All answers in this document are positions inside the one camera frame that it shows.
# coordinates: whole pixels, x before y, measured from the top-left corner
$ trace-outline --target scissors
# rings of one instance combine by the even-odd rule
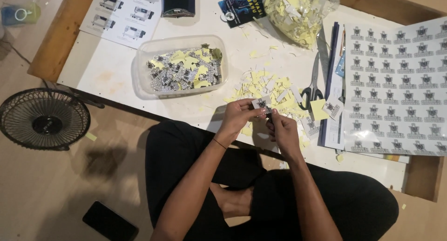
[[[305,88],[301,92],[301,97],[304,99],[304,95],[306,95],[306,101],[301,102],[303,104],[298,103],[299,107],[302,110],[311,110],[310,102],[316,101],[317,98],[320,98],[320,100],[324,99],[323,94],[316,86],[316,82],[318,80],[318,64],[320,60],[320,53],[318,52],[315,56],[315,61],[313,62],[313,69],[312,69],[312,82],[310,83],[310,86]]]

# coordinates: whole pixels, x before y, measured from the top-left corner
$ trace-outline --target black fan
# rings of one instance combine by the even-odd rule
[[[18,92],[0,106],[0,130],[20,146],[68,150],[90,127],[90,113],[75,96],[34,88]]]

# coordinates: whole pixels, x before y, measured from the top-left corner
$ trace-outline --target foot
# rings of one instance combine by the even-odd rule
[[[224,218],[248,216],[250,214],[253,187],[230,191],[222,188],[219,184],[211,183],[210,189],[222,210]]]

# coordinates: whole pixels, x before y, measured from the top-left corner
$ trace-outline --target white table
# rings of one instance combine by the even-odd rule
[[[194,18],[170,19],[162,18],[152,39],[179,37],[187,35],[214,34],[225,42],[228,55],[230,77],[227,83],[218,90],[187,97],[158,99],[145,93],[135,81],[135,70],[132,68],[136,50],[80,32],[59,76],[57,83],[63,84],[93,95],[103,97],[146,112],[166,118],[187,122],[195,127],[216,132],[221,121],[213,118],[215,109],[225,105],[223,98],[230,97],[234,84],[240,82],[241,75],[250,69],[264,69],[287,76],[299,88],[310,84],[312,66],[316,50],[303,50],[282,44],[280,36],[262,19],[268,31],[261,30],[256,23],[245,24],[243,28],[230,29],[220,20],[221,11],[217,4],[220,0],[196,0],[196,16]],[[357,22],[374,26],[400,27],[391,21],[374,17],[366,13],[340,6],[324,19],[326,38],[330,43],[333,23]],[[257,50],[263,54],[271,45],[278,50],[270,50],[264,57],[250,59],[250,52]],[[318,87],[324,90],[321,74]],[[248,137],[240,134],[238,141],[273,149],[268,140],[260,137]],[[371,176],[386,187],[393,185],[400,191],[403,186],[406,164],[388,161],[355,153],[345,153],[344,161],[339,164],[333,149],[318,147],[316,140],[303,149],[306,161],[330,170],[344,170]]]

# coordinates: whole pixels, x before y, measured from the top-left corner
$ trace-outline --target person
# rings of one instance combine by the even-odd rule
[[[228,103],[215,135],[171,120],[151,128],[152,241],[376,241],[387,232],[399,214],[393,194],[371,177],[306,164],[296,121],[276,109],[266,126],[289,170],[267,172],[255,150],[229,148],[250,118],[265,119],[252,100]],[[234,216],[251,219],[229,227],[225,218]]]

